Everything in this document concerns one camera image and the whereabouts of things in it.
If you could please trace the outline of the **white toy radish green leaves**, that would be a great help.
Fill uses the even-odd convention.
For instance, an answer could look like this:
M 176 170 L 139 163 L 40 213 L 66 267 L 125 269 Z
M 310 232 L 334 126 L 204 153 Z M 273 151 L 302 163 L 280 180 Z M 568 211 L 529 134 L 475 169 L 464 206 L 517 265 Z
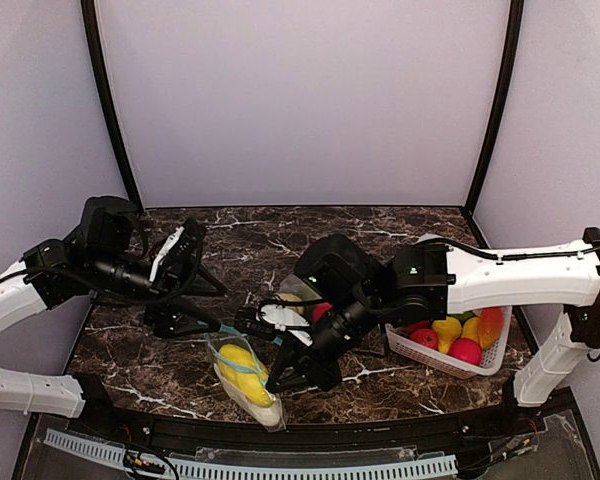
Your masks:
M 283 430 L 286 426 L 283 403 L 279 398 L 267 407 L 255 406 L 253 416 L 260 425 L 270 431 Z

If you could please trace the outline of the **small clear zip bag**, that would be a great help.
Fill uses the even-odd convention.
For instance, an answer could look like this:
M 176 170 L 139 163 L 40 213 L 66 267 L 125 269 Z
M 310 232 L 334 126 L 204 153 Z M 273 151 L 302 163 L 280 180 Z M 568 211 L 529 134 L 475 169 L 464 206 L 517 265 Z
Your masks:
M 214 373 L 229 398 L 265 430 L 284 430 L 282 400 L 267 389 L 269 371 L 247 337 L 223 326 L 218 332 L 206 333 L 205 341 Z

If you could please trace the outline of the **large clear zip bag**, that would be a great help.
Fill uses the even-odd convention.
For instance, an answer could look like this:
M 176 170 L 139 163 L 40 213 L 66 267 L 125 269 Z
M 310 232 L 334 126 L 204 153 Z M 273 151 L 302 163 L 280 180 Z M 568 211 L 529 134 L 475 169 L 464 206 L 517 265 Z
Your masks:
M 288 333 L 304 346 L 313 344 L 313 325 L 329 312 L 333 305 L 320 297 L 309 285 L 291 274 L 281 283 L 272 299 L 261 309 L 262 319 L 272 325 L 277 332 Z

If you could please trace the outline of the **red toy apple large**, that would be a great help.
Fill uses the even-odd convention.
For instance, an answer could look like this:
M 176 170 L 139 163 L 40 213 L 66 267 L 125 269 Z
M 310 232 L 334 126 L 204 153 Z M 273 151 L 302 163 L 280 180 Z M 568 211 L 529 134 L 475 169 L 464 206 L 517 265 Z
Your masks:
M 327 312 L 329 312 L 333 306 L 330 303 L 318 304 L 312 312 L 312 319 L 314 322 L 319 321 Z

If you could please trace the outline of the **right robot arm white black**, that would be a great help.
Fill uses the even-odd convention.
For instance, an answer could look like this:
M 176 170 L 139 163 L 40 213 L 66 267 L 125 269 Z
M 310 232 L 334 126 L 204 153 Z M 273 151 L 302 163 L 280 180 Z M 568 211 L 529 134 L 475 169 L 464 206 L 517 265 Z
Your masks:
M 339 384 L 338 361 L 378 324 L 410 325 L 488 307 L 559 304 L 563 311 L 532 359 L 504 385 L 511 409 L 536 408 L 592 351 L 600 350 L 600 230 L 564 245 L 481 250 L 432 237 L 380 263 L 333 234 L 298 259 L 295 275 L 329 304 L 306 325 L 283 300 L 263 302 L 261 320 L 285 335 L 268 391 Z

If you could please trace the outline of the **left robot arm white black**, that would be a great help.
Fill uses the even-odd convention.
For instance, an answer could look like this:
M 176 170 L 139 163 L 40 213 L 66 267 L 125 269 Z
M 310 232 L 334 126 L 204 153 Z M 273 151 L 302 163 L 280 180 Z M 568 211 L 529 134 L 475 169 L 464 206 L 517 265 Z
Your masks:
M 145 323 L 159 338 L 216 332 L 219 321 L 192 301 L 227 292 L 203 265 L 205 235 L 205 228 L 188 218 L 159 246 L 150 247 L 136 204 L 115 196 L 91 197 L 65 238 L 31 248 L 0 276 L 0 334 L 90 293 L 104 302 L 143 308 Z M 94 375 L 0 368 L 0 410 L 80 418 L 110 406 Z

